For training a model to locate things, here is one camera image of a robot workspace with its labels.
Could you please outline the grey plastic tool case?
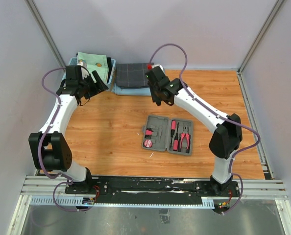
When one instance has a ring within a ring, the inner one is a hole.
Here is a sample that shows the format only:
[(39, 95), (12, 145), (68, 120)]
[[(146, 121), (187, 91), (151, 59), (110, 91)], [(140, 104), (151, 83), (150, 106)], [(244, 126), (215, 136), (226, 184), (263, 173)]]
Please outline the grey plastic tool case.
[[(173, 137), (170, 136), (170, 128), (171, 122), (176, 121), (176, 129)], [(178, 141), (180, 141), (180, 135), (183, 131), (184, 126), (188, 127), (189, 134), (190, 134), (190, 152), (179, 152), (173, 151), (172, 144), (175, 137), (175, 134), (178, 134)], [(151, 141), (153, 142), (153, 146), (151, 148), (144, 147), (144, 141), (146, 129), (151, 128), (153, 130), (153, 134), (151, 137)], [(153, 151), (160, 151), (164, 152), (167, 151), (172, 154), (190, 156), (192, 154), (193, 149), (193, 130), (194, 130), (194, 123), (188, 119), (179, 119), (179, 118), (168, 118), (163, 116), (157, 115), (149, 115), (146, 120), (145, 126), (143, 126), (143, 139), (142, 139), (142, 148), (149, 149)]]

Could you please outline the pink hex key set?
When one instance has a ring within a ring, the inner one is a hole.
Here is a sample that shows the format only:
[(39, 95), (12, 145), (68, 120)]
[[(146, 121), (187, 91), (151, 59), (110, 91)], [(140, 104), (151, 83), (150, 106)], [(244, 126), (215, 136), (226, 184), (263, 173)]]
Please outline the pink hex key set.
[(147, 128), (146, 132), (145, 132), (145, 138), (146, 139), (151, 139), (152, 134), (153, 134), (153, 130), (151, 128)]

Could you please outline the pink black pliers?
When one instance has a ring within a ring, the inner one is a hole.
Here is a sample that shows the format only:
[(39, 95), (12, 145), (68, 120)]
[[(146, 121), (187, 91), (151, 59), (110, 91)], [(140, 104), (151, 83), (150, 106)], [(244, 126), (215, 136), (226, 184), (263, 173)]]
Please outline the pink black pliers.
[(190, 152), (190, 134), (187, 126), (184, 126), (183, 131), (180, 135), (180, 141), (178, 144), (179, 152)]

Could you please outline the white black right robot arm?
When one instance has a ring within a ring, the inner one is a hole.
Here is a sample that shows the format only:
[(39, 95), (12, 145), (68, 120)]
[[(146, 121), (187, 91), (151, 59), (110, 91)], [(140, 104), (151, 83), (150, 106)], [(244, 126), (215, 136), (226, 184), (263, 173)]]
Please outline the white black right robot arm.
[(196, 95), (179, 78), (169, 80), (161, 65), (147, 66), (145, 73), (152, 101), (160, 106), (162, 102), (176, 105), (198, 119), (212, 133), (209, 148), (215, 156), (214, 171), (210, 177), (211, 191), (217, 196), (228, 191), (232, 181), (233, 155), (242, 141), (241, 119), (237, 114), (228, 115)]

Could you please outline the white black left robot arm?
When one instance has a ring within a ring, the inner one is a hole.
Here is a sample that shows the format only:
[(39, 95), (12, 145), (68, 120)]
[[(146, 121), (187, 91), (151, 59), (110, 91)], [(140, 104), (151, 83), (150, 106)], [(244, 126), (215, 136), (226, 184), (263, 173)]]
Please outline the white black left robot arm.
[(50, 179), (66, 178), (67, 187), (75, 193), (87, 194), (96, 188), (90, 170), (73, 160), (65, 132), (72, 114), (82, 106), (82, 100), (90, 101), (93, 96), (108, 89), (97, 71), (89, 71), (84, 61), (65, 67), (66, 78), (59, 89), (47, 92), (55, 96), (54, 108), (44, 126), (28, 138), (36, 169), (42, 170)]

